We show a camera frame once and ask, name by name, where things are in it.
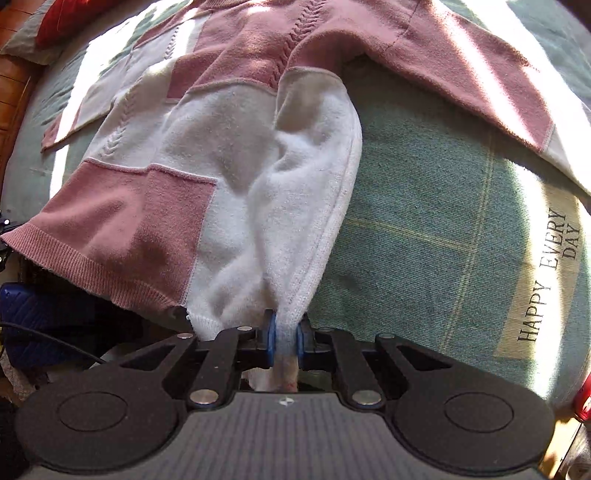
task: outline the bed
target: bed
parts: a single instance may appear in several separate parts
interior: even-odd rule
[[[39,67],[21,65],[30,69],[22,83],[31,83],[18,104],[22,125],[17,115],[5,129],[14,140],[14,148],[5,140],[0,157],[5,216],[20,223],[36,215],[102,120],[40,153],[50,122],[185,3],[127,0],[72,39],[40,78]],[[444,3],[526,56],[545,58],[591,105],[591,34],[555,0]],[[3,57],[0,65],[8,61],[21,60]],[[342,77],[361,120],[363,152],[309,308],[313,322],[360,339],[393,331],[523,384],[555,407],[568,404],[591,369],[588,196],[503,133],[366,57]],[[461,165],[454,175],[452,163]],[[536,277],[548,211],[580,234],[569,237],[577,239],[567,252],[572,262],[548,279],[557,285],[552,291]],[[534,312],[544,323],[524,330]]]

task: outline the red pillow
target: red pillow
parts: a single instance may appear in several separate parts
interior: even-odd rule
[[[98,15],[121,0],[56,0],[43,17],[35,37],[38,48],[72,38]]]

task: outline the sweater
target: sweater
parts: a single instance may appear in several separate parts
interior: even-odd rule
[[[195,0],[48,128],[106,116],[45,208],[2,236],[124,309],[211,339],[277,312],[262,388],[296,385],[295,330],[361,157],[339,73],[366,55],[516,138],[591,192],[591,114],[561,78],[439,0]]]

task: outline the circular pad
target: circular pad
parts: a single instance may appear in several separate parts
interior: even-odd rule
[[[392,421],[425,460],[454,473],[501,475],[535,465],[553,432],[533,392],[467,366],[418,372]]]
[[[491,433],[513,420],[513,409],[502,398],[488,393],[463,393],[445,404],[447,419],[469,432]]]
[[[99,432],[114,427],[126,412],[125,400],[107,392],[74,395],[57,410],[61,422],[79,432]]]
[[[37,463],[66,473],[101,473],[146,458],[177,423],[176,404],[152,372],[102,365],[31,395],[16,430]]]

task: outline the sweater sleeve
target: sweater sleeve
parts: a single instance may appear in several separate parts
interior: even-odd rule
[[[439,0],[420,0],[407,29],[387,44],[385,66],[483,117],[532,150],[545,148],[552,121],[535,67],[500,38]]]
[[[111,111],[115,99],[121,95],[124,77],[129,62],[129,55],[106,72],[87,89],[86,94],[72,90],[72,96],[66,107],[57,115],[43,134],[41,151],[65,140],[72,133],[85,125],[101,118]]]
[[[418,0],[403,32],[366,32],[376,61],[500,128],[591,194],[591,112],[549,62],[525,58],[439,0]]]

